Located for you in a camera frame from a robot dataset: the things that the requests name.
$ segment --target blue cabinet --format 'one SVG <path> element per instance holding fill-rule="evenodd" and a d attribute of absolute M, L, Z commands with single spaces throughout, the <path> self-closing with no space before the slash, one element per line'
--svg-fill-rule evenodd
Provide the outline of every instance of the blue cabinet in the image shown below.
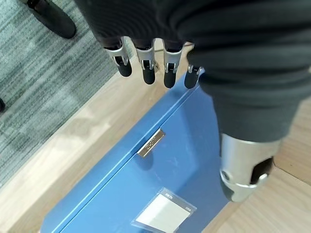
<path fill-rule="evenodd" d="M 140 157 L 158 129 L 165 136 Z M 47 215 L 41 232 L 148 232 L 132 222 L 162 188 L 197 208 L 177 232 L 201 232 L 227 203 L 219 164 L 211 98 L 181 80 Z"/>

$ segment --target white label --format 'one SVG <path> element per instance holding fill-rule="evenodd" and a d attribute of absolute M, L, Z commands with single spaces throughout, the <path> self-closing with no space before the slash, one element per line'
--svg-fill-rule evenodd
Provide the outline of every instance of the white label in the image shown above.
<path fill-rule="evenodd" d="M 159 194 L 137 217 L 136 221 L 163 232 L 175 232 L 189 217 L 190 212 L 171 201 L 172 198 L 172 196 L 165 197 Z"/>

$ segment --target wooden floor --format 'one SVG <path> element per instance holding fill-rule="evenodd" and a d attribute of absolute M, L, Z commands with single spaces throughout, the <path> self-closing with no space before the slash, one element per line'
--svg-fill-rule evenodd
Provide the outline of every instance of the wooden floor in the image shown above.
<path fill-rule="evenodd" d="M 1 190 L 0 233 L 38 231 L 44 215 L 166 93 L 161 51 L 156 59 L 154 85 L 143 83 L 134 58 L 131 77 L 111 78 Z M 178 77 L 187 65 L 184 53 Z M 311 101 L 299 112 L 267 184 L 244 203 L 229 203 L 205 233 L 311 232 L 311 186 L 301 181 L 311 184 L 310 125 Z"/>
<path fill-rule="evenodd" d="M 229 203 L 203 232 L 310 233 L 311 186 L 275 168 L 264 187 Z"/>

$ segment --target gray carpet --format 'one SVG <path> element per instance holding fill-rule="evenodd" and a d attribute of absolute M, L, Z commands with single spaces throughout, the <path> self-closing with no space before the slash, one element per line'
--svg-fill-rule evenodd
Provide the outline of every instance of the gray carpet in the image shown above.
<path fill-rule="evenodd" d="M 0 186 L 117 72 L 74 2 L 53 1 L 76 23 L 72 40 L 0 0 Z"/>

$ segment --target chair leg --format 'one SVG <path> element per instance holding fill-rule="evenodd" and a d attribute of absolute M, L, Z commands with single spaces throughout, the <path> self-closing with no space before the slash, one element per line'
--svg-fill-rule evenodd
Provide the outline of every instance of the chair leg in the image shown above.
<path fill-rule="evenodd" d="M 2 99 L 0 99 L 0 113 L 3 112 L 5 109 L 5 103 L 3 102 Z"/>
<path fill-rule="evenodd" d="M 70 39 L 76 34 L 76 26 L 69 16 L 50 0 L 21 0 L 31 13 L 57 35 Z"/>

